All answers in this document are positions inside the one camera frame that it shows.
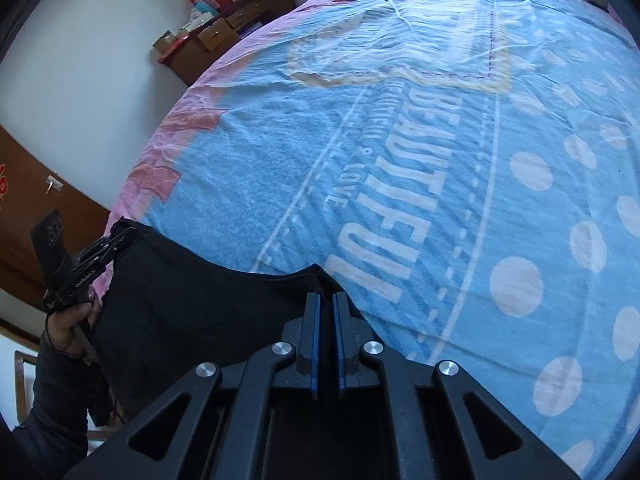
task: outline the bed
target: bed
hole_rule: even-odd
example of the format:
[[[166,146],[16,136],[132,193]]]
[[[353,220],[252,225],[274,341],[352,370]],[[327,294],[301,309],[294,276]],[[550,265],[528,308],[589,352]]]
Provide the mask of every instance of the bed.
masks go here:
[[[600,480],[640,426],[639,86],[581,0],[309,0],[187,90],[110,224],[321,264],[385,342],[459,362]]]

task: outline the red door decoration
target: red door decoration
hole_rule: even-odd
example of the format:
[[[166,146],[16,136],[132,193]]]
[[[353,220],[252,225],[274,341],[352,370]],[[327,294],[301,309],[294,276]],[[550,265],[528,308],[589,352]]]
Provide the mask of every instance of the red door decoration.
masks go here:
[[[9,184],[4,176],[4,164],[0,164],[0,209],[2,209],[2,200],[9,189]]]

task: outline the hand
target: hand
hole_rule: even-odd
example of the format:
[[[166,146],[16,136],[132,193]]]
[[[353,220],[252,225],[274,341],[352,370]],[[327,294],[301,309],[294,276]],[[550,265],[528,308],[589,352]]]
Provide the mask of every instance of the hand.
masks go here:
[[[89,321],[90,326],[94,325],[102,302],[93,287],[89,289],[89,300],[91,303],[70,306],[47,317],[47,334],[53,348],[77,357],[84,353],[82,345],[74,335],[73,326],[85,318]]]

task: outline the wooden door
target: wooden door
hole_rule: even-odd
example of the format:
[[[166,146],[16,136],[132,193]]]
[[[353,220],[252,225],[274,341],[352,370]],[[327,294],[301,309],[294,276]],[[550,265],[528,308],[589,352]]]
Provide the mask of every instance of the wooden door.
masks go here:
[[[66,250],[72,254],[102,236],[109,212],[33,158],[0,126],[0,288],[38,308],[44,284],[31,244],[31,228],[60,209]],[[63,184],[51,187],[53,176]]]

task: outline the white line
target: white line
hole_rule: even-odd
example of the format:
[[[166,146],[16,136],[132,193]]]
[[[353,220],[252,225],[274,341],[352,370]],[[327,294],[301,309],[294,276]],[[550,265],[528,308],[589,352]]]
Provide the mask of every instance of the white line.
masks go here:
[[[500,137],[500,94],[495,95],[494,121],[494,148],[491,154],[491,169],[489,170],[489,181],[486,186],[486,198],[484,199],[484,208],[482,209],[482,220],[480,221],[480,226],[478,228],[478,236],[476,237],[474,250],[471,253],[471,261],[469,261],[469,266],[466,268],[465,279],[462,281],[462,286],[460,286],[460,292],[456,298],[456,303],[451,310],[449,319],[447,319],[447,324],[442,330],[438,344],[435,346],[433,351],[431,351],[429,359],[427,359],[427,364],[431,366],[436,364],[442,349],[447,344],[447,341],[449,341],[449,337],[451,337],[453,327],[456,325],[460,311],[462,311],[462,306],[465,304],[466,294],[469,292],[469,288],[471,288],[471,282],[473,281],[474,273],[476,272],[476,265],[478,264],[480,254],[482,252],[482,242],[486,235],[486,226],[489,223],[489,213],[491,212],[491,202],[494,198],[495,167],[498,161],[498,138]]]
[[[264,245],[260,249],[260,252],[256,256],[254,261],[254,266],[251,268],[251,272],[255,272],[256,270],[258,270],[258,266],[260,266],[260,262],[262,261],[264,254],[269,250],[269,247],[271,247],[271,244],[273,244],[273,241],[276,239],[276,236],[280,232],[280,229],[284,225],[284,222],[287,221],[287,218],[289,217],[293,209],[296,207],[298,200],[300,200],[300,197],[302,197],[303,193],[305,192],[305,187],[308,186],[309,181],[313,177],[313,174],[316,172],[316,168],[318,167],[318,164],[320,164],[324,156],[327,154],[327,152],[331,148],[332,144],[335,142],[335,139],[337,139],[338,135],[340,135],[340,132],[343,130],[344,123],[346,123],[351,113],[355,110],[356,106],[358,105],[358,102],[360,101],[360,98],[362,97],[366,89],[367,89],[366,86],[362,88],[362,90],[358,94],[358,97],[356,97],[355,101],[353,102],[353,105],[351,105],[351,108],[349,109],[349,111],[342,118],[342,122],[340,122],[340,126],[338,126],[338,128],[336,129],[331,139],[329,139],[329,142],[327,143],[327,145],[324,147],[322,152],[320,152],[320,155],[318,155],[318,158],[316,158],[316,161],[312,164],[311,168],[306,174],[305,179],[302,181],[302,186],[300,186],[300,189],[296,193],[295,197],[293,197],[291,204],[289,204],[289,207],[287,207],[287,210],[285,211],[284,215],[282,215],[282,218],[280,218],[280,220],[276,224],[275,229],[273,230],[269,238],[267,238],[267,241],[264,243]]]

